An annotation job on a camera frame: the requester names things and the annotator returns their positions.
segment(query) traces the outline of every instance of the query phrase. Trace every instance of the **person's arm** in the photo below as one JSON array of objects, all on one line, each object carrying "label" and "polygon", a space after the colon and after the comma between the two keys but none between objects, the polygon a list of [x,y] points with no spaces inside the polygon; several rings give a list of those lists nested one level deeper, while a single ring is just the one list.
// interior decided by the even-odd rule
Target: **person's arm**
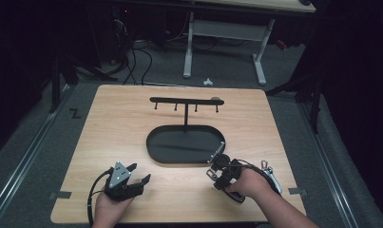
[{"label": "person's arm", "polygon": [[133,200],[134,198],[117,202],[101,192],[96,200],[92,228],[113,228],[120,221],[125,209]]},{"label": "person's arm", "polygon": [[252,198],[275,228],[317,227],[286,199],[275,193],[266,179],[252,169],[243,169],[240,178],[226,190]]}]

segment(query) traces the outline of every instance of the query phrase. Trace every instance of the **gray carpet floor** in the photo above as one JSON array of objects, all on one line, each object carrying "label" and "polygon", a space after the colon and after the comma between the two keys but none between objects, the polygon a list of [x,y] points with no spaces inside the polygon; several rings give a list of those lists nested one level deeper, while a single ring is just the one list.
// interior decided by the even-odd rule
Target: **gray carpet floor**
[{"label": "gray carpet floor", "polygon": [[[213,87],[259,88],[269,90],[286,83],[293,73],[304,47],[290,47],[280,50],[268,46],[262,58],[267,85],[260,86],[251,56],[256,44],[247,43],[231,47],[227,45],[209,48],[209,44],[196,45],[193,71],[190,79],[182,77],[184,50],[182,43],[172,43],[166,48],[139,42],[136,47],[143,48],[152,56],[151,68],[144,77],[146,86],[166,84],[176,86],[205,86],[209,78]],[[141,77],[147,70],[150,59],[142,51],[135,50],[136,66],[128,84],[141,84]],[[130,65],[134,63],[132,54]],[[104,65],[103,70],[115,66]],[[62,106],[55,113],[46,136],[37,146],[37,154],[29,171],[9,202],[0,213],[0,227],[87,227],[87,224],[54,224],[50,214],[55,203],[52,193],[58,192],[70,159],[78,142],[86,115],[90,109],[97,87],[102,84],[122,84],[128,70],[113,75],[117,82],[105,82],[92,77],[81,76],[80,83],[72,86],[66,94]],[[375,206],[366,184],[360,178],[328,111],[326,101],[321,100],[318,119],[318,135],[314,135],[307,125],[302,110],[310,104],[296,104],[293,93],[282,92],[269,97],[280,137],[292,166],[297,186],[304,191],[302,200],[307,215],[320,227],[346,227],[344,219],[335,203],[327,176],[321,168],[317,154],[318,142],[326,151],[330,164],[335,170],[338,182],[344,190],[346,199],[354,213],[358,227],[383,227],[383,216]],[[20,122],[18,129],[0,153],[0,194],[13,175],[20,160],[31,146],[43,122],[49,118],[51,108],[51,89],[44,90],[44,98]],[[72,109],[77,116],[72,118]]]}]

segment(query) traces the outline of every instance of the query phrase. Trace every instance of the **table top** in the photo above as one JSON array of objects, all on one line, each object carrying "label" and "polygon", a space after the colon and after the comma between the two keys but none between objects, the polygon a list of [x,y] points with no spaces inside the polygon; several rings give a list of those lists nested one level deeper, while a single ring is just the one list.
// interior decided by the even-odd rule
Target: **table top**
[{"label": "table top", "polygon": [[[135,198],[121,222],[230,222],[267,220],[251,199],[235,203],[213,186],[205,174],[209,164],[166,164],[152,160],[146,138],[155,127],[183,124],[183,107],[155,104],[150,97],[211,99],[224,105],[190,107],[188,124],[216,127],[226,140],[224,154],[260,166],[267,160],[282,186],[282,196],[305,214],[300,195],[290,195],[296,182],[277,126],[259,89],[101,85],[72,156],[61,191],[69,199],[57,199],[51,220],[55,223],[87,223],[86,200],[93,182],[119,161],[137,163],[129,184],[151,174],[144,193]],[[101,179],[95,191],[105,184]]]},{"label": "table top", "polygon": [[294,12],[315,12],[313,4],[304,6],[298,0],[195,0],[196,2],[235,5],[269,10],[287,10]]}]

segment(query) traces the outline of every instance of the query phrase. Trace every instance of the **hand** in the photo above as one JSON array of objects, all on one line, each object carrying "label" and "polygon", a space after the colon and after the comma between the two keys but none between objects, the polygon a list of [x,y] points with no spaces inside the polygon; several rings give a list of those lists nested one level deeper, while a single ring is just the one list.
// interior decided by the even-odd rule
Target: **hand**
[{"label": "hand", "polygon": [[117,202],[111,200],[104,192],[101,192],[96,200],[93,228],[114,227],[133,200],[134,198]]},{"label": "hand", "polygon": [[239,192],[242,196],[254,198],[257,194],[272,191],[268,181],[256,171],[243,168],[240,178],[229,185],[226,190],[228,192]]}]

